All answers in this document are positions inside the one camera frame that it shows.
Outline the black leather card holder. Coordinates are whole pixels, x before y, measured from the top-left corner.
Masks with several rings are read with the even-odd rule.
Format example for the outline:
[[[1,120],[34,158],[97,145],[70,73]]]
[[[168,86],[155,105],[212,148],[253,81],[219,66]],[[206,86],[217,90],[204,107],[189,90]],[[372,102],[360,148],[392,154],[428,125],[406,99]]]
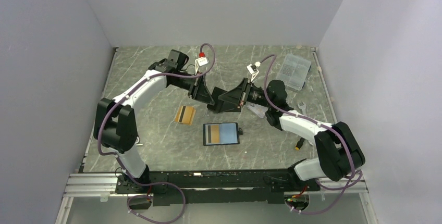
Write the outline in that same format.
[[[210,124],[219,125],[220,130],[220,144],[205,145],[205,126]],[[203,125],[203,145],[204,146],[219,146],[219,145],[237,145],[240,144],[240,136],[243,135],[242,129],[237,122],[228,123],[206,123]]]

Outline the gold VIP card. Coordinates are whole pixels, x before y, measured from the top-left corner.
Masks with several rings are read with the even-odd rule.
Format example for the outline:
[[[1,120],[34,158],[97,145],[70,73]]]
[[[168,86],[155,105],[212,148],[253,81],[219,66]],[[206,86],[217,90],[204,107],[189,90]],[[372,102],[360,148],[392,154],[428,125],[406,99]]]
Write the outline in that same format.
[[[210,124],[205,126],[205,145],[220,144],[219,125]]]

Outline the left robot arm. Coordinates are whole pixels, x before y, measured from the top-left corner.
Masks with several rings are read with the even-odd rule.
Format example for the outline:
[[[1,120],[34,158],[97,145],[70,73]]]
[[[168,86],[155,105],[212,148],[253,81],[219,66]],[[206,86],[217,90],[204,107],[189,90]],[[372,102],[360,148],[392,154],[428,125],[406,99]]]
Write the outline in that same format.
[[[214,99],[205,84],[204,72],[189,74],[183,67],[189,57],[171,50],[168,58],[151,64],[144,75],[120,95],[102,98],[96,108],[93,137],[100,155],[112,155],[129,177],[129,186],[142,193],[150,185],[150,169],[136,147],[139,138],[136,114],[159,92],[172,85],[188,91],[199,102],[213,105]]]

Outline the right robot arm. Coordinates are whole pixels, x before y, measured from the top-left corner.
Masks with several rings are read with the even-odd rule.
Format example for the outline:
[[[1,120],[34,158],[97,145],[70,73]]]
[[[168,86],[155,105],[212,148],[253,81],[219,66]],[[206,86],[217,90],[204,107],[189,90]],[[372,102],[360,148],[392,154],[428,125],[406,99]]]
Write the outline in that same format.
[[[215,113],[240,112],[246,103],[267,107],[265,117],[272,127],[294,133],[316,147],[317,158],[289,168],[287,183],[293,190],[302,189],[311,179],[338,181],[365,164],[365,156],[346,123],[325,123],[299,113],[287,104],[286,87],[280,80],[270,81],[263,89],[243,79],[230,91],[215,87],[212,96],[215,104],[209,109]]]

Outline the black card stack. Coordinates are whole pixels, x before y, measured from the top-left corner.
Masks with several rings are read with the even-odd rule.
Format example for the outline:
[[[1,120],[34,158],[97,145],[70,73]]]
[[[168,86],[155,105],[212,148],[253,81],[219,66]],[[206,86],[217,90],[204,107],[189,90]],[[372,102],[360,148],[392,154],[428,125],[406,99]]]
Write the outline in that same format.
[[[241,112],[241,107],[235,107],[233,104],[230,103],[222,103],[218,101],[218,97],[224,93],[227,92],[219,87],[214,87],[212,91],[212,97],[215,100],[215,105],[207,105],[207,109],[215,114],[220,113],[239,113]]]

